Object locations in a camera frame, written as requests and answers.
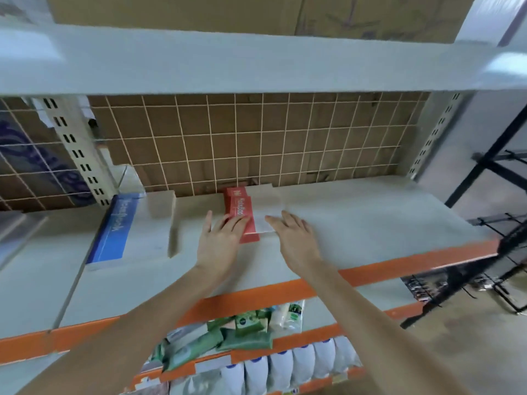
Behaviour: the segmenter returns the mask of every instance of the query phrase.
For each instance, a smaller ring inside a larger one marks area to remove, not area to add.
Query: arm
[[[267,216],[287,265],[305,279],[343,328],[377,385],[390,395],[470,395],[457,378],[385,313],[326,264],[312,227],[282,212]]]
[[[198,300],[228,275],[247,219],[225,215],[211,228],[207,213],[198,261],[174,284],[123,315],[50,365],[18,395],[115,395],[130,384],[154,347]]]

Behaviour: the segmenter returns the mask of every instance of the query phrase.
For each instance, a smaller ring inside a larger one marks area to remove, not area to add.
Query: person's left hand
[[[207,212],[198,245],[196,267],[202,269],[219,284],[236,260],[240,238],[249,218],[223,216],[212,227],[212,211]]]

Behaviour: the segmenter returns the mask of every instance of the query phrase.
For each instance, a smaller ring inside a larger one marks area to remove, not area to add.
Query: floor
[[[527,274],[511,280],[517,304],[525,304]],[[514,315],[492,291],[459,292],[409,331],[478,395],[519,395],[527,388],[527,316]],[[381,395],[369,376],[313,395]]]

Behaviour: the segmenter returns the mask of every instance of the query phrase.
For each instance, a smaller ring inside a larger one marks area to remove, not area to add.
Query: blue stripe
[[[140,194],[119,194],[112,200],[86,264],[121,259],[126,247]]]

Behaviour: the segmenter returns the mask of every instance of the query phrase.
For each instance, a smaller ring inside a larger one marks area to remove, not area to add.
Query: red and white notebook
[[[260,240],[258,233],[274,231],[265,221],[265,216],[281,216],[284,203],[280,193],[272,184],[249,187],[226,188],[223,193],[225,198],[225,213],[231,216],[250,216],[240,243]]]

